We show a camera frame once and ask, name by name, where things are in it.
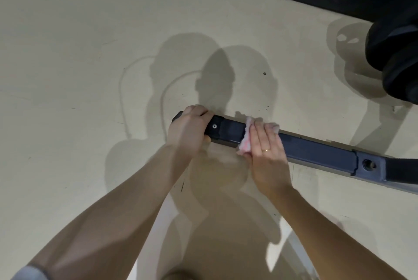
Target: forearm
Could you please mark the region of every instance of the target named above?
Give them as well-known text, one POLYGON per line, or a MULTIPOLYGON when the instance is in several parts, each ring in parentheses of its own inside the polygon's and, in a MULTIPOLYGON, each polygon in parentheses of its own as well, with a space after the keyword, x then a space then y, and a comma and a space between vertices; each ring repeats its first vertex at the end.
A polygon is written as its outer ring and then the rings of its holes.
POLYGON ((321 280, 405 279, 309 205, 295 189, 272 193, 269 198, 299 237, 321 280))
POLYGON ((126 279, 165 197, 190 159, 163 146, 61 230, 30 262, 53 279, 126 279))

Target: sleeve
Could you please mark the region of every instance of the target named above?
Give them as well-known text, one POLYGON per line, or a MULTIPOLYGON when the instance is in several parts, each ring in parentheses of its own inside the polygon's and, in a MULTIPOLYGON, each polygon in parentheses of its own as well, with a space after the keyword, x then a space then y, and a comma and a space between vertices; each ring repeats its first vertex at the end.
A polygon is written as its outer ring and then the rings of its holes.
POLYGON ((48 278, 38 268, 25 266, 20 269, 11 280, 48 280, 48 278))

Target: bolt hole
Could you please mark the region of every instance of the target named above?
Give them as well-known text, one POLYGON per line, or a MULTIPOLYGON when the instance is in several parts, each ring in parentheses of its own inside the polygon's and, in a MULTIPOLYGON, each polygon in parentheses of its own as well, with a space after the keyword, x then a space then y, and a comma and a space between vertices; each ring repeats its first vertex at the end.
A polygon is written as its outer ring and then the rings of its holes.
POLYGON ((367 171, 373 171, 377 167, 378 166, 376 165, 376 163, 374 163, 372 160, 369 160, 369 159, 363 160, 363 168, 366 169, 367 171))

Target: person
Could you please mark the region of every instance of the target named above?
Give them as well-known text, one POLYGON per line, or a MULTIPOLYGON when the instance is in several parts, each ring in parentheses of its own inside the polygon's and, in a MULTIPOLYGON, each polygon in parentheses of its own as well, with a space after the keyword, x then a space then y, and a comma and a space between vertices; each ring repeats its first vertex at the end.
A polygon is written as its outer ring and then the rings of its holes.
MULTIPOLYGON (((201 105, 187 107, 170 125, 167 142, 138 172, 64 227, 13 280, 126 279, 212 117, 201 105)), ((245 158, 256 186, 293 228, 321 280, 405 279, 292 187, 282 142, 268 124, 252 125, 250 140, 245 158)))

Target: floor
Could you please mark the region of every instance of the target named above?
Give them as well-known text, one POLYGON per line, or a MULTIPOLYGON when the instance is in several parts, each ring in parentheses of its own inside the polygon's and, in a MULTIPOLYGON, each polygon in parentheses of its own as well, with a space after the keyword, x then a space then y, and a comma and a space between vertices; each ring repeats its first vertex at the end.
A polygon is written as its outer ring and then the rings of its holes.
MULTIPOLYGON (((0 0, 0 277, 117 186, 194 103, 418 157, 418 109, 364 59, 370 23, 288 0, 0 0)), ((408 279, 418 196, 291 165, 294 186, 408 279)), ((307 279, 313 268, 231 148, 210 144, 130 279, 307 279)))

